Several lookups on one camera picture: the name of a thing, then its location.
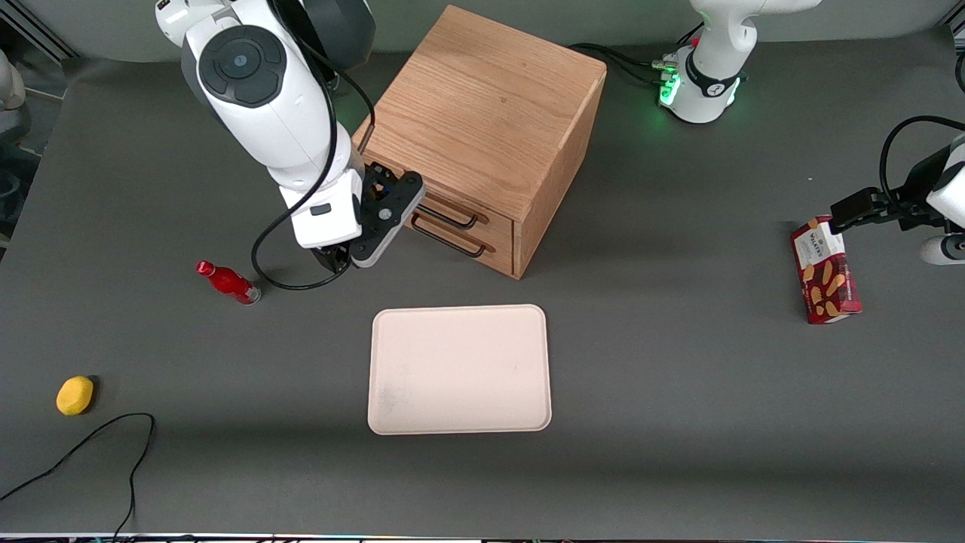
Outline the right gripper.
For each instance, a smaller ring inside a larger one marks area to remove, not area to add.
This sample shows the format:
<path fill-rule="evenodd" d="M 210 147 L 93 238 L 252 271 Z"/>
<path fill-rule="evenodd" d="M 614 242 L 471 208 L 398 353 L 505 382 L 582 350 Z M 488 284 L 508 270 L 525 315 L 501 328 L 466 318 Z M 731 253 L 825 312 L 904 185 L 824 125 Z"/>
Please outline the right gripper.
<path fill-rule="evenodd" d="M 303 205 L 297 203 L 307 190 L 280 189 L 290 209 L 294 237 L 300 247 L 333 274 L 342 274 L 353 265 L 351 244 L 362 234 L 359 216 L 361 188 L 363 203 L 403 203 L 407 185 L 388 167 L 373 162 L 366 165 L 362 187 L 361 170 L 349 167 L 324 183 Z"/>

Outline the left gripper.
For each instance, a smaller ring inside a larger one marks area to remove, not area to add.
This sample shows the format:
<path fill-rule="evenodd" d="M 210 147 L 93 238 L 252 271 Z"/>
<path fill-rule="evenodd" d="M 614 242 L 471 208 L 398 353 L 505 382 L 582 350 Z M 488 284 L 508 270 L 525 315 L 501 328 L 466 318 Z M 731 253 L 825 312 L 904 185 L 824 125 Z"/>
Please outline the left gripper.
<path fill-rule="evenodd" d="M 910 169 L 902 187 L 906 202 L 931 219 L 964 227 L 964 135 L 921 159 Z M 830 206 L 832 234 L 899 219 L 902 213 L 879 188 L 864 188 Z"/>

